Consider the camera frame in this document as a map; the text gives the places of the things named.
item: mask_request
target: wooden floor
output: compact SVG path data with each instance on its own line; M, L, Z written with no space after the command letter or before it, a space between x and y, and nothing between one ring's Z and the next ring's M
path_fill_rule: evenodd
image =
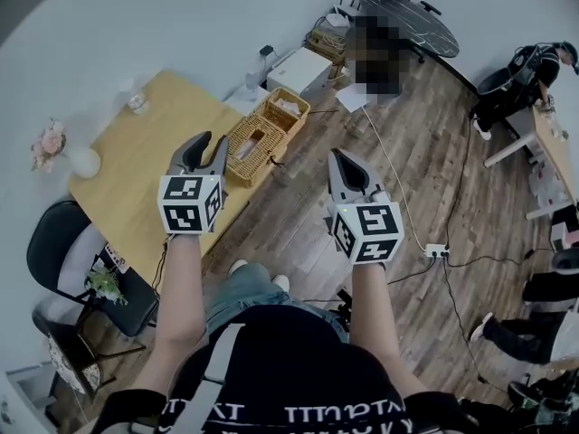
M442 66L431 60L413 65L403 94L381 107L368 108L384 146L398 171L410 212L422 245L445 243L445 223L457 192L462 161L467 152L469 124L466 119L474 96ZM351 267L323 222L327 200L327 154L332 147L355 152L384 178L395 201L402 194L394 173L378 145L375 133L361 111L350 115L331 92L315 105L306 126L291 142L284 161L285 184L270 177L255 194L250 206L204 258L204 284L210 297L236 259L264 264L272 275L289 276L291 294L324 308L335 303L342 287L349 288ZM549 220L527 221L533 200L528 190L529 164L525 154L515 153L487 169L483 160L512 142L501 126L493 138L483 141L472 133L464 169L460 199L450 225L452 264L463 264L482 255L521 260L534 247L548 247ZM403 210L406 240L390 263L388 280L395 280L428 266ZM520 295L533 271L548 269L550 254L538 251L522 267L510 262L484 259L464 268L448 268L464 328L494 311L498 317L526 313ZM477 374L460 325L452 308L444 268L438 261L426 274L392 285L403 357L422 381L434 390L454 392L479 401L506 404L505 393L477 381ZM103 353L126 349L131 342L102 316L88 325L92 342ZM151 345L153 330L140 341ZM483 376L499 388L519 380L526 365L505 356L489 343L477 343L472 352ZM99 392L94 402L82 401L87 418L96 417L106 396L128 386L145 362L147 353L110 362L107 374L118 381ZM546 368L534 367L535 375ZM57 386L59 402L51 411L62 423L61 432L73 432L84 421L68 388Z

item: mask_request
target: white cable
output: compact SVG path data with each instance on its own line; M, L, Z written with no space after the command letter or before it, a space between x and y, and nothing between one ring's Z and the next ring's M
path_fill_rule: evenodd
M384 151L384 156L386 156L386 159L388 159L388 164L390 164L390 167L392 168L392 170L394 172L394 176L396 177L396 181L398 182L398 186L400 186L400 191L402 192L402 197L404 199L404 205L406 206L406 213L408 214L408 218L410 219L410 226L413 228L414 239L416 240L416 243L418 244L418 247L422 250L422 252L426 252L426 249L423 248L422 244L418 241L418 236L416 235L416 229L414 228L413 217L412 217L412 215L410 215L410 209L408 208L408 202L406 201L406 195L404 194L404 189L402 188L402 184L400 183L400 178L398 178L398 174L396 173L396 169L394 169L394 166L392 165L392 161L390 160L388 153L386 153L386 148L384 148L384 144L382 143L382 138L380 138L380 134L378 134L378 130L376 130L374 122L372 122L372 119L370 118L370 116L368 116L368 113L366 112L364 107L362 107L362 110L364 111L365 116L368 118L368 122L370 122L370 125L372 126L372 129L374 130L374 133L376 134L376 137L378 138L378 141L380 142L380 147L382 148L382 151Z
M335 37L329 37L328 35L323 34L322 40L326 45L329 45L336 50L343 51L347 47L346 39L344 37L340 37L336 35Z
M76 391L74 389L72 389L72 393L74 394L74 398L76 399L76 402L79 404L79 408L81 409L82 416L84 417L84 422L89 424L89 419L87 418L86 413L82 409L81 401L79 401L79 396L76 395Z
M346 76L346 74L342 74L342 75L340 75L340 76L337 76L337 77L335 77L334 79L328 79L327 81L328 81L328 82L332 82L332 81L334 81L334 80L342 79L344 76Z

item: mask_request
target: power outlet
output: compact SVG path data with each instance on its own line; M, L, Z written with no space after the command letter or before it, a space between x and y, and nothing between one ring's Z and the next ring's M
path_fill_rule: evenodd
M425 255L429 258L440 259L442 257L448 257L449 251L446 249L445 244L427 244Z

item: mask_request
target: small plant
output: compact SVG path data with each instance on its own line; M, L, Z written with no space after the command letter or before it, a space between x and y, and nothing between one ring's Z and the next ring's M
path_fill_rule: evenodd
M104 297L114 304L117 304L118 301L122 306L128 304L120 293L116 269L99 269L89 272L86 288L93 289L98 298Z
M66 146L64 127L58 120L51 118L51 125L46 127L42 134L30 146L33 154L33 169L52 171L53 159L59 155Z

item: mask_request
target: black round table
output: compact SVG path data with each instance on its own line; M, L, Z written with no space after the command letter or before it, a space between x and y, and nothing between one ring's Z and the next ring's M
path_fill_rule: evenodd
M421 50L454 58L459 54L459 43L452 32L435 15L408 0L360 0L367 16L387 18L389 26L397 26L400 37Z

